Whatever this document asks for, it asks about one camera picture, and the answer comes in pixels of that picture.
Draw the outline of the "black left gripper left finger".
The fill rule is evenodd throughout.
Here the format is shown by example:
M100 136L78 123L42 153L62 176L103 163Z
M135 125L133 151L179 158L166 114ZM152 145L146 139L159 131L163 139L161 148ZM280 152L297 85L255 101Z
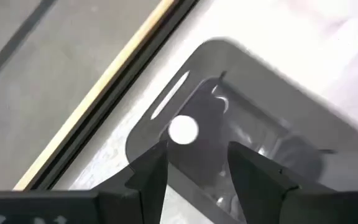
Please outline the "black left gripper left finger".
M158 142L94 188L100 223L160 223L168 179L167 144Z

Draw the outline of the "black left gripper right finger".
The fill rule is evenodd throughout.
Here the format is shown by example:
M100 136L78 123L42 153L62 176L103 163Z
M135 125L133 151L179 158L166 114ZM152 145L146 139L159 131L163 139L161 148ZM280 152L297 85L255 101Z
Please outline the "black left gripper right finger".
M286 194L299 185L285 168L231 141L227 148L231 179L248 224L278 224Z

